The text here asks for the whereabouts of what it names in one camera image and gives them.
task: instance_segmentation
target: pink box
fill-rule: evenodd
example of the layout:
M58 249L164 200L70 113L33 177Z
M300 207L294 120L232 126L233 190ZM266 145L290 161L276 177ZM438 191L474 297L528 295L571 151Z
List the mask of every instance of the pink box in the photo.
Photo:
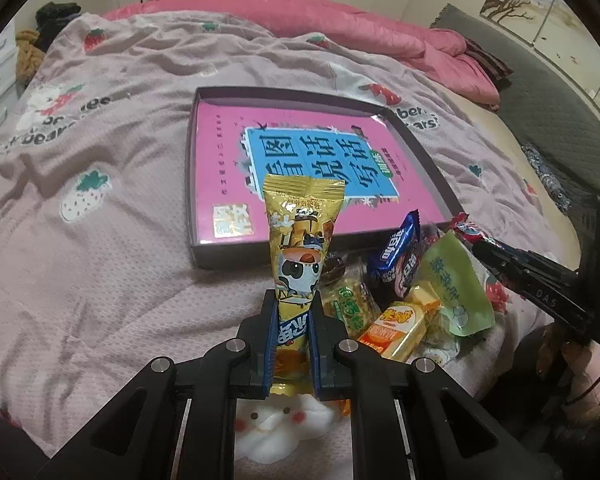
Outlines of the pink box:
M199 88L187 146L197 265L268 261L266 173L346 182L334 250L381 244L413 209L423 224L448 222L462 211L429 155L387 108L295 90Z

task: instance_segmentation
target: pink comforter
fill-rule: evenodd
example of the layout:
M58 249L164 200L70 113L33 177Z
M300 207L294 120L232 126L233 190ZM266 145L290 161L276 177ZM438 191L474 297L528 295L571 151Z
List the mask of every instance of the pink comforter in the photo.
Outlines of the pink comforter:
M461 34L397 22L329 0L149 0L104 17L118 20L163 10L228 12L265 27L279 38L321 32L346 48L391 56L476 103L500 102L498 91L482 68L464 55L466 42Z

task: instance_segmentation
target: candy wrapper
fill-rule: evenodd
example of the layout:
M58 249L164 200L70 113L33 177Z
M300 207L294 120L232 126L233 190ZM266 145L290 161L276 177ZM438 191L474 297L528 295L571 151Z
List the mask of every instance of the candy wrapper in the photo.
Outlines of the candy wrapper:
M420 218L418 211L408 213L400 229L366 264L368 283L374 299L384 309L402 300L420 261Z
M424 254L444 233L435 224L420 226L420 254Z
M324 265L322 266L320 284L330 285L337 282L347 270L348 261L349 253L343 251L330 251L327 253Z
M453 232L447 232L424 253L414 280L430 282L434 287L448 320L448 332L468 336L494 325L491 302Z
M468 216L467 213L460 213L453 218L449 226L449 230L456 234L467 249L471 250L471 246L480 240L501 247L496 240L488 236L480 227L467 221Z
M412 362L419 357L428 357L438 366L444 367L460 353L459 337L446 332L448 320L438 311L429 323L427 335L408 359Z
M380 316L380 308L363 281L364 267L362 258L355 256L339 280L320 285L325 314L341 320L352 339L357 339Z
M484 293L487 295L494 311L507 313L507 303L510 301L510 296L507 289L502 285L497 278L491 274L483 264L471 252L471 247L479 240L484 240L491 244L500 245L496 240L488 236L479 226L467 221L468 215L463 213L458 215L451 222L451 230L456 234L456 237L462 242L468 252L472 267L474 268L476 278L482 285Z
M440 306L429 283L413 287L409 302L394 301L359 341L382 357L406 362L427 333L427 325Z
M333 225L344 200L342 180L268 174L262 190L278 298L279 332L274 377L307 378L306 323ZM289 393L274 384L273 393Z

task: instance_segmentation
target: oreo package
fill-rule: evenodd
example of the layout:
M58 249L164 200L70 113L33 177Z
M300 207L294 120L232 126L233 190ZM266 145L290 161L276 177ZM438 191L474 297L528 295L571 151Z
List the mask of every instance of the oreo package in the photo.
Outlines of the oreo package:
M382 310L408 293L420 263L420 217L408 213L400 229L366 264L369 289Z

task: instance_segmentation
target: drawer handle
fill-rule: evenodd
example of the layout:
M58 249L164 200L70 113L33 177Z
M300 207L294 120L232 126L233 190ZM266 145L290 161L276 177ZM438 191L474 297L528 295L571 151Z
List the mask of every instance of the drawer handle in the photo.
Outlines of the drawer handle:
M7 44L7 37L5 36L4 38L2 38L2 41L0 42L0 50L2 50L6 44Z
M4 111L2 112L2 114L0 115L0 126L2 126L4 121L7 119L7 115L9 115L9 110L7 110L7 108L5 108Z

